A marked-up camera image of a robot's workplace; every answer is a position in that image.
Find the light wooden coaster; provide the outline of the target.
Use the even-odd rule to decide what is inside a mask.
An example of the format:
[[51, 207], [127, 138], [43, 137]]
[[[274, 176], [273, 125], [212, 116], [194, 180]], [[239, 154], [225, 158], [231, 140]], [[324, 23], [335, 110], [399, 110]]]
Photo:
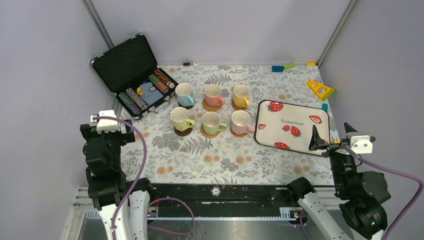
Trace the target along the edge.
[[234, 110], [236, 111], [245, 111], [248, 109], [248, 107], [238, 107], [235, 105], [235, 102], [232, 100], [231, 101], [231, 106], [233, 107]]
[[243, 137], [245, 137], [245, 136], [247, 136], [249, 133], [248, 132], [244, 132], [244, 133], [241, 133], [241, 134], [237, 134], [236, 132], [234, 132], [233, 131], [233, 129], [232, 128], [230, 128], [230, 132], [231, 132], [231, 134], [233, 135], [233, 136], [235, 136], [235, 137], [237, 137], [237, 138], [243, 138]]

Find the pink ceramic mug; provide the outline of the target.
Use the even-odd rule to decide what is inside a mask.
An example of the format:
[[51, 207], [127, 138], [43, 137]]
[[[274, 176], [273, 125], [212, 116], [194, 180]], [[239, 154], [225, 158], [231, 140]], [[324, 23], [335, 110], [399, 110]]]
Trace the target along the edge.
[[244, 110], [236, 110], [231, 115], [231, 130], [237, 135], [254, 133], [250, 115]]

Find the dark wooden coaster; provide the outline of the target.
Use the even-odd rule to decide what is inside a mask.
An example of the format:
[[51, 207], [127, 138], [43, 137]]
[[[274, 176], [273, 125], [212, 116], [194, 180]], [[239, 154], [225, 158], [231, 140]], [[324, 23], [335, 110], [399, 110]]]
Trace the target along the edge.
[[186, 105], [183, 105], [181, 102], [178, 102], [178, 106], [179, 106], [179, 107], [185, 108], [185, 109], [187, 109], [187, 110], [189, 110], [189, 109], [193, 108], [193, 107], [194, 107], [194, 105], [195, 105], [195, 102], [194, 102], [194, 103], [191, 103], [191, 102], [190, 102], [190, 104], [186, 104]]
[[186, 130], [184, 130], [184, 131], [180, 131], [180, 130], [178, 130], [177, 128], [173, 128], [174, 129], [174, 132], [178, 135], [178, 136], [180, 136], [180, 137], [185, 137], [185, 136], [188, 136], [191, 132], [192, 132], [192, 130], [193, 130], [193, 128], [187, 128]]

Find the blue handled white mug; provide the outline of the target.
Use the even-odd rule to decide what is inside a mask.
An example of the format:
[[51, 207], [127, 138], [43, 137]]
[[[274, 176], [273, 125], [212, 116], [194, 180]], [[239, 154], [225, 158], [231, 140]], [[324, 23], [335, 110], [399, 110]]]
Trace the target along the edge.
[[193, 88], [188, 83], [180, 83], [175, 88], [175, 94], [178, 102], [182, 105], [189, 105], [190, 103], [196, 103], [193, 97]]

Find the yellow handled mug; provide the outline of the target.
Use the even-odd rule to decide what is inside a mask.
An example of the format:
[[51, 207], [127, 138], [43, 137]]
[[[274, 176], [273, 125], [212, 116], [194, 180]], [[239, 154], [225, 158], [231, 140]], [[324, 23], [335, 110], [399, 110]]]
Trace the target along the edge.
[[246, 85], [240, 84], [233, 89], [233, 103], [237, 108], [248, 108], [250, 106], [249, 101], [250, 88]]

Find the woven rattan coaster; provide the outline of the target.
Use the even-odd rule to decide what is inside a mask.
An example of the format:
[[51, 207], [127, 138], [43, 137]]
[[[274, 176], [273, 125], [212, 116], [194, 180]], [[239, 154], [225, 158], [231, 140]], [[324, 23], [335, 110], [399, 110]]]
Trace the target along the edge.
[[213, 139], [213, 138], [215, 138], [215, 137], [217, 137], [221, 132], [220, 131], [217, 131], [216, 133], [214, 133], [214, 134], [208, 134], [206, 131], [205, 131], [205, 129], [204, 129], [204, 127], [203, 126], [201, 126], [200, 127], [200, 132], [201, 132], [201, 134], [204, 136], [204, 137], [206, 137], [206, 138], [208, 138], [208, 139]]
[[222, 108], [222, 106], [210, 106], [208, 105], [206, 99], [204, 98], [202, 101], [202, 107], [208, 112], [217, 112]]

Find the light green ceramic mug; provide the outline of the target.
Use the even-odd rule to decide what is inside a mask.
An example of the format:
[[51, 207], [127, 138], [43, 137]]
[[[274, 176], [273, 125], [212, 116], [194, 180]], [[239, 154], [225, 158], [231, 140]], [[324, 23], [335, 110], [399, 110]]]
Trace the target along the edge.
[[202, 127], [208, 135], [214, 135], [218, 132], [225, 131], [228, 125], [221, 121], [221, 117], [218, 113], [209, 111], [202, 117]]

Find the pink handled mug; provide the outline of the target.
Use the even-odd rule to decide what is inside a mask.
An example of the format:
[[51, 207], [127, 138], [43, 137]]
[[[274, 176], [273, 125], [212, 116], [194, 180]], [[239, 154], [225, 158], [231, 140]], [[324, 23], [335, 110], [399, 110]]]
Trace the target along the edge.
[[204, 99], [210, 107], [222, 107], [226, 100], [222, 97], [222, 90], [216, 84], [210, 84], [204, 89]]

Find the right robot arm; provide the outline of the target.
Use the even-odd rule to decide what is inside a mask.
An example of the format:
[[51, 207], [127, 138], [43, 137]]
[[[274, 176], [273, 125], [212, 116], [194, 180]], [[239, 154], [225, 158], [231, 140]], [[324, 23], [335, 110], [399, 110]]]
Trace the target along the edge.
[[[342, 217], [358, 240], [380, 240], [388, 227], [387, 213], [382, 204], [391, 198], [388, 184], [381, 172], [359, 172], [355, 160], [373, 151], [376, 138], [359, 132], [344, 123], [346, 137], [339, 143], [326, 143], [317, 127], [312, 127], [308, 149], [321, 150], [330, 160], [335, 196], [344, 202], [339, 205]], [[322, 204], [316, 189], [300, 177], [287, 185], [287, 201], [301, 206], [327, 240], [347, 240], [349, 236]]]

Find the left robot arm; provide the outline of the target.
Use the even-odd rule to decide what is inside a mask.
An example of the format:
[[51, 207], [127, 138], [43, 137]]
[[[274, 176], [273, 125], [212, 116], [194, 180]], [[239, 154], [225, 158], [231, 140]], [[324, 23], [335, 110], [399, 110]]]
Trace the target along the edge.
[[267, 220], [304, 224], [306, 216], [286, 188], [269, 185], [156, 184], [138, 175], [127, 181], [121, 148], [140, 131], [113, 110], [102, 110], [82, 124], [88, 197], [109, 240], [145, 240], [155, 220]]

